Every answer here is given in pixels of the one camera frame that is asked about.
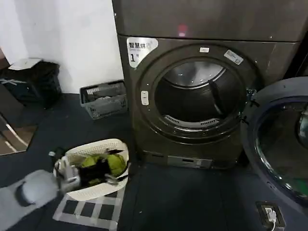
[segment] glass door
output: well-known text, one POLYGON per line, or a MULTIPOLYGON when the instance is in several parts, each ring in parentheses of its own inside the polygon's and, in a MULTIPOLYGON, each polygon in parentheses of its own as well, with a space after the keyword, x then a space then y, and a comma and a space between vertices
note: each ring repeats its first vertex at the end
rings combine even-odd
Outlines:
POLYGON ((241 135, 257 173, 284 201, 308 211, 308 77, 257 93, 243 113, 241 135))

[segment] power plug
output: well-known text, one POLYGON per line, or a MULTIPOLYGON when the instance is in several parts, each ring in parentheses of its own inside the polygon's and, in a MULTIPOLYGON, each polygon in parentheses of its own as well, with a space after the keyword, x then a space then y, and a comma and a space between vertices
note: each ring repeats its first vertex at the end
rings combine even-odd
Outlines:
POLYGON ((268 207, 268 208, 264 208, 266 211, 266 214, 268 216, 268 219, 270 222, 276 222, 277 220, 277 216, 276 216, 276 212, 275 210, 273 210, 272 208, 268 207))

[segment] cable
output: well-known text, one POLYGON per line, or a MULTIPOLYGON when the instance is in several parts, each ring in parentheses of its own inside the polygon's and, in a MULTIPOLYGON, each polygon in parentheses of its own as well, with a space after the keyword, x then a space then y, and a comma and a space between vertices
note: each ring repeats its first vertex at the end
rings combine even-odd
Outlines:
POLYGON ((276 222, 275 222, 275 221, 273 221, 273 228, 271 229, 271 231, 274 231, 274 230, 275 230, 275 228, 276 228, 276 222))

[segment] floor mat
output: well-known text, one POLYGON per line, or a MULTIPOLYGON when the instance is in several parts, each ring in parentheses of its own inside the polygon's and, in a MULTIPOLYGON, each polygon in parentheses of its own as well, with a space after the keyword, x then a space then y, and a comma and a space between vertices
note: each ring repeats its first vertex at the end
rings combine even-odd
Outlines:
POLYGON ((65 195, 53 219, 115 231, 120 217, 125 188, 89 201, 76 201, 65 195))

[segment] plastic crate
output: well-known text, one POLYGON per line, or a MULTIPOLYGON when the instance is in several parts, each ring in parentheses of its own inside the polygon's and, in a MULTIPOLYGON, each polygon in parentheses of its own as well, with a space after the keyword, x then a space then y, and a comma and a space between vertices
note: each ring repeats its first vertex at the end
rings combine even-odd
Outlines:
POLYGON ((80 104, 92 119, 100 119, 128 110, 123 81, 92 85, 80 89, 80 104))

